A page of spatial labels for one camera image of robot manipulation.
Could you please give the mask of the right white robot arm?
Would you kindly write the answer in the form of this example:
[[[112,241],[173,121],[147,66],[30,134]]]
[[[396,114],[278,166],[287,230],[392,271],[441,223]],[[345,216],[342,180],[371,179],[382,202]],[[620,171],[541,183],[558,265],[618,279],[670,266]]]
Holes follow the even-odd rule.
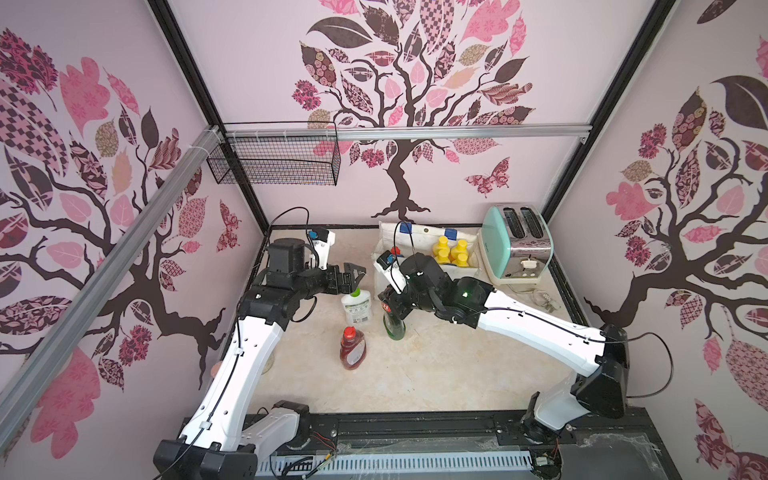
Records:
[[[564,321],[477,278],[453,279],[422,253],[399,259],[384,252],[374,265],[388,283],[378,297],[390,317],[404,321],[414,310],[429,312],[451,324],[519,341],[570,368],[565,380],[531,396],[520,421],[529,442],[554,439],[587,414],[608,419],[625,415],[629,353],[622,328]]]

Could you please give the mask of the orange soap bottle yellow cap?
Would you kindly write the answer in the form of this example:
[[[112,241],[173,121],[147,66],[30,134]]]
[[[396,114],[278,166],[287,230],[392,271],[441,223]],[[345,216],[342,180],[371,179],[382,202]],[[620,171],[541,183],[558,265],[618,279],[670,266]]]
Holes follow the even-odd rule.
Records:
[[[438,264],[451,264],[451,247],[446,236],[440,236],[432,248],[433,257]]]
[[[459,268],[469,267],[468,242],[464,239],[457,241],[457,244],[450,251],[451,263]]]

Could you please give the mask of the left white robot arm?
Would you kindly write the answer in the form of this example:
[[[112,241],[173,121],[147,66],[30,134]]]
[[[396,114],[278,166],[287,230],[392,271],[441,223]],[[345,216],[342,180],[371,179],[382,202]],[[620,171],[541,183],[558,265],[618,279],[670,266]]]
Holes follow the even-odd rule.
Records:
[[[179,436],[158,445],[160,479],[252,479],[261,461],[309,436],[309,409],[276,403],[250,427],[244,422],[269,357],[302,301],[353,293],[364,267],[331,265],[334,232],[318,228],[307,239],[281,238],[268,247],[267,266],[241,297],[226,354],[204,399]]]

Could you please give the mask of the dark green soap bottle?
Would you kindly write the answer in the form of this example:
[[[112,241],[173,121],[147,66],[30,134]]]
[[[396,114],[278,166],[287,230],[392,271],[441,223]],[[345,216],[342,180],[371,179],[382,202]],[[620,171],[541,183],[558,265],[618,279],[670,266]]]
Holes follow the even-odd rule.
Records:
[[[386,302],[382,302],[382,310],[384,312],[383,324],[388,336],[392,340],[402,340],[406,332],[404,321],[396,315],[395,311]]]

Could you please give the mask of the white canvas Doraemon shopping bag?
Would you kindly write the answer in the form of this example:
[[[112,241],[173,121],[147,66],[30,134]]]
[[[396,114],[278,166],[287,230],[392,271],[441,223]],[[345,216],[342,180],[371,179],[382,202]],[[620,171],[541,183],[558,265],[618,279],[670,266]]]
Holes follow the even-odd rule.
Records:
[[[455,247],[460,240],[467,242],[468,265],[466,267],[454,264],[442,265],[452,279],[463,276],[475,276],[480,270],[480,257],[477,251],[477,235],[471,232],[453,228],[441,228],[407,222],[380,222],[378,224],[379,240],[376,244],[371,259],[376,263],[377,258],[385,251],[393,247],[399,249],[398,259],[404,260],[413,253],[422,253],[434,257],[434,250],[441,237],[447,238],[450,249]]]

